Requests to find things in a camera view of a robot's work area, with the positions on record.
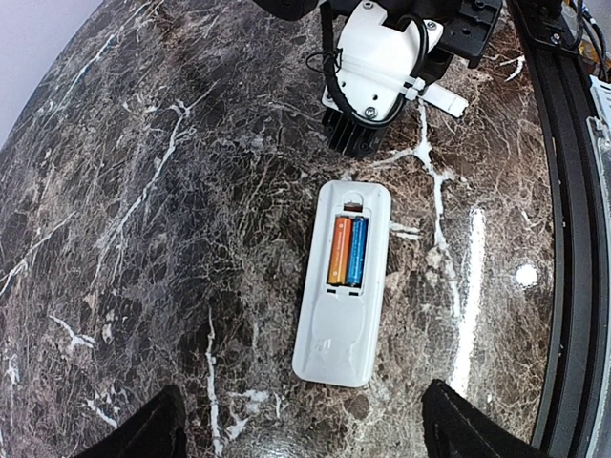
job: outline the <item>cable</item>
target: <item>cable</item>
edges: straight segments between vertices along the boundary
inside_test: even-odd
[[[588,37],[590,38],[590,41],[592,42],[592,47],[594,48],[596,56],[599,58],[599,62],[600,62],[599,78],[604,79],[606,82],[606,79],[607,79],[606,78],[606,69],[603,67],[603,64],[602,64],[602,61],[604,60],[603,58],[604,53],[602,49],[600,48],[599,43],[597,43],[599,39],[595,36],[592,30],[592,27],[590,26],[589,23],[586,23],[585,32],[588,34]]]
[[[311,61],[314,57],[318,57],[318,56],[323,57],[323,67],[325,66],[325,61],[327,59],[332,59],[335,62],[335,68],[333,70],[334,73],[337,74],[337,72],[340,71],[340,69],[342,68],[342,50],[335,50],[334,52],[313,52],[312,54],[310,54],[306,59],[305,59],[305,66],[309,69],[312,70],[313,72],[316,73],[322,73],[325,74],[324,70],[319,70],[317,68],[315,68],[312,64]]]
[[[572,7],[575,7],[575,3],[573,2],[573,0],[571,0],[571,4],[572,4]],[[577,49],[583,37],[583,0],[578,0],[576,12],[577,12],[577,32],[575,34],[575,41],[571,45],[566,47],[568,50],[571,50],[571,51]]]
[[[592,47],[594,48],[594,51],[596,52],[599,58],[599,79],[604,82],[608,82],[609,75],[607,70],[607,45],[604,39],[604,33],[602,32],[602,29],[596,22],[596,19],[594,19],[594,17],[590,13],[590,10],[585,5],[583,5],[583,0],[579,0],[579,5],[576,5],[574,0],[569,0],[569,6],[577,13],[579,24],[581,25],[582,29],[585,29],[585,32],[588,34],[588,37],[592,42]]]
[[[427,61],[427,54],[429,53],[429,33],[427,32],[427,26],[422,18],[416,14],[404,14],[401,16],[397,23],[399,30],[405,31],[410,24],[410,21],[415,23],[416,27],[418,28],[418,34],[420,35],[418,55],[416,56],[416,62],[413,64],[413,69],[411,69],[410,73],[410,76],[415,79],[422,72],[424,64],[426,64]]]
[[[602,57],[600,58],[600,72],[602,73],[602,79],[605,83],[607,83],[609,82],[609,74],[607,72],[607,44],[604,40],[604,33],[602,33],[602,30],[600,29],[594,18],[591,18],[589,22],[592,26],[592,29],[594,29],[594,32],[599,38],[600,52],[602,53]]]
[[[416,63],[411,70],[411,77],[415,78],[419,75],[426,60],[427,52],[429,50],[429,35],[427,33],[427,27],[422,18],[416,16],[415,14],[406,14],[404,17],[414,21],[420,33],[420,49],[418,50]],[[323,54],[332,55],[334,54],[333,10],[329,2],[325,2],[321,5],[321,23],[323,27]],[[390,109],[389,115],[385,119],[381,121],[371,121],[370,119],[366,119],[360,116],[356,110],[352,108],[348,102],[348,99],[342,92],[342,88],[340,87],[339,81],[337,80],[337,75],[335,73],[335,59],[324,59],[323,74],[325,75],[328,93],[342,113],[348,116],[350,120],[357,125],[367,129],[382,129],[388,127],[392,121],[399,116],[405,107],[406,99],[403,94],[399,94],[392,108]]]

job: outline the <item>battery compartment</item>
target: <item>battery compartment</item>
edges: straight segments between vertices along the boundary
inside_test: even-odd
[[[345,203],[343,210],[333,222],[327,293],[360,296],[365,276],[369,218],[363,215],[361,203]]]
[[[301,379],[351,387],[370,380],[384,298],[390,207],[389,191],[377,183],[336,180],[321,189],[292,362]],[[347,263],[341,264],[342,281],[329,282],[339,219],[350,224],[349,236],[342,237],[344,262],[352,251],[355,221],[367,224],[358,248],[362,263],[360,254],[357,258],[362,278],[355,285],[348,285]]]

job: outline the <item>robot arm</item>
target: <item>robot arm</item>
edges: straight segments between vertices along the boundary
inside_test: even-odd
[[[320,4],[322,103],[328,145],[352,157],[377,150],[386,129],[416,97],[454,116],[467,101],[434,84],[455,55],[479,63],[502,0],[255,0],[298,20]],[[333,20],[348,19],[335,45]]]

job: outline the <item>marble surface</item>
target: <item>marble surface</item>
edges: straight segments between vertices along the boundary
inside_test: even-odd
[[[422,457],[432,378],[529,439],[553,226],[511,20],[442,81],[463,119],[413,104],[363,161],[325,147],[319,40],[246,0],[106,0],[55,62],[0,153],[0,452],[71,456],[171,383],[192,456]],[[362,389],[290,365],[331,179],[393,198]]]

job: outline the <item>white wall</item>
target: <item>white wall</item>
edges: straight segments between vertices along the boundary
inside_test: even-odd
[[[0,0],[0,147],[53,61],[102,0]]]
[[[611,0],[586,0],[585,3],[604,31],[608,48],[611,46]]]

